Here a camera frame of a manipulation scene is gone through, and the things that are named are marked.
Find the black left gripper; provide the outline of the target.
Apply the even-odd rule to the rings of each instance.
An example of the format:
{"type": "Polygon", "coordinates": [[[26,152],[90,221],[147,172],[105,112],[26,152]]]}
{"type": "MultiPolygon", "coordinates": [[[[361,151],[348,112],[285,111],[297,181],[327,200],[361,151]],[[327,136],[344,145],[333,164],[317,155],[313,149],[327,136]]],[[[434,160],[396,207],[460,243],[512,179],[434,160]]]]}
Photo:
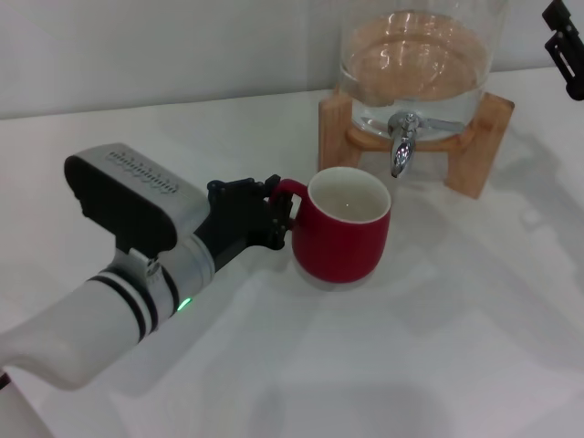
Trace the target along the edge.
{"type": "Polygon", "coordinates": [[[211,181],[207,184],[210,213],[194,234],[204,243],[219,271],[251,246],[280,250],[293,224],[290,193],[270,199],[281,181],[273,174],[260,182],[211,181]]]}

